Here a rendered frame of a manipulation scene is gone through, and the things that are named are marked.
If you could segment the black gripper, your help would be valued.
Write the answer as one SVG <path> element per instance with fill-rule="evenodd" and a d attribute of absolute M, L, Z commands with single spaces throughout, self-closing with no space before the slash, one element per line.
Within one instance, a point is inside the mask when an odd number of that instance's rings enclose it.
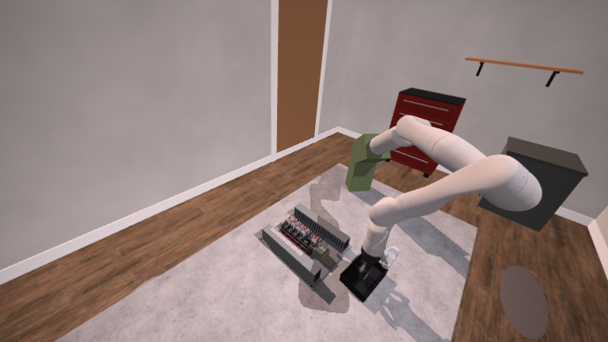
<path fill-rule="evenodd" d="M 373 264 L 375 262 L 379 262 L 381 260 L 380 257 L 375 257 L 375 256 L 370 256 L 369 254 L 367 254 L 364 249 L 363 249 L 363 245 L 361 248 L 361 253 L 363 255 L 363 259 L 362 259 L 362 263 L 361 263 L 361 267 L 358 267 L 358 273 L 360 274 L 359 277 L 363 280 L 366 279 L 367 273 L 371 270 L 371 266 L 373 267 Z M 364 271 L 365 269 L 365 271 Z M 370 272 L 369 272 L 370 273 Z"/>

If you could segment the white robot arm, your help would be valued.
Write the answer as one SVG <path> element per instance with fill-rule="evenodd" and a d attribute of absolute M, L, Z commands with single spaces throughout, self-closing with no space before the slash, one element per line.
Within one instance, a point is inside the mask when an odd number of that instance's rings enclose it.
<path fill-rule="evenodd" d="M 391 267 L 399 253 L 395 246 L 386 247 L 396 223 L 432 214 L 453 198 L 469 194 L 480 193 L 507 211 L 527 211 L 542 198 L 538 180 L 514 158 L 502 154 L 486 157 L 464 139 L 416 116 L 401 117 L 397 126 L 369 144 L 377 155 L 413 145 L 452 174 L 395 199 L 382 198 L 371 207 L 363 249 L 370 256 L 380 257 L 384 269 Z"/>

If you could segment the black rectangular tray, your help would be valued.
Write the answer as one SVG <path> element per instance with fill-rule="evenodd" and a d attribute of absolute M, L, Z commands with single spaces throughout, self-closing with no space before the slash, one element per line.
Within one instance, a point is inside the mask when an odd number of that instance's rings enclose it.
<path fill-rule="evenodd" d="M 362 302 L 365 302 L 372 291 L 388 272 L 380 262 L 375 262 L 365 280 L 359 277 L 358 267 L 362 263 L 362 253 L 340 274 L 340 281 Z M 384 273 L 384 274 L 383 274 Z M 382 275 L 383 274 L 383 275 Z M 380 278 L 381 277 L 381 278 Z M 380 279 L 379 279 L 380 278 Z M 349 281 L 351 282 L 349 282 Z M 376 283 L 377 282 L 377 283 Z M 352 285 L 353 284 L 353 285 Z M 361 293 L 361 292 L 363 293 Z M 369 292 L 368 292 L 369 291 Z"/>

